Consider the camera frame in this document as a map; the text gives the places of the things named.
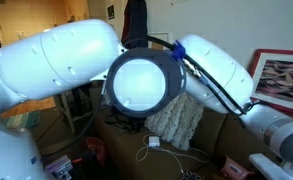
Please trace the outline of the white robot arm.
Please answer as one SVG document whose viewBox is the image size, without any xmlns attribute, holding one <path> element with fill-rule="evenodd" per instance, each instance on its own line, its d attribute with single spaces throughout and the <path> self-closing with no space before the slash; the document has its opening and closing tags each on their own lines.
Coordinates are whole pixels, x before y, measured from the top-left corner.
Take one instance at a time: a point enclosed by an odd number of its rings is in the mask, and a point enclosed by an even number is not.
<svg viewBox="0 0 293 180">
<path fill-rule="evenodd" d="M 113 105 L 148 117 L 186 92 L 219 113 L 233 113 L 283 160 L 261 154 L 250 161 L 269 180 L 293 180 L 293 118 L 252 101 L 254 82 L 231 56 L 197 35 L 162 49 L 125 49 L 102 20 L 68 23 L 0 49 L 0 115 L 29 100 L 42 100 L 102 80 Z M 50 180 L 27 130 L 0 120 L 0 180 Z"/>
</svg>

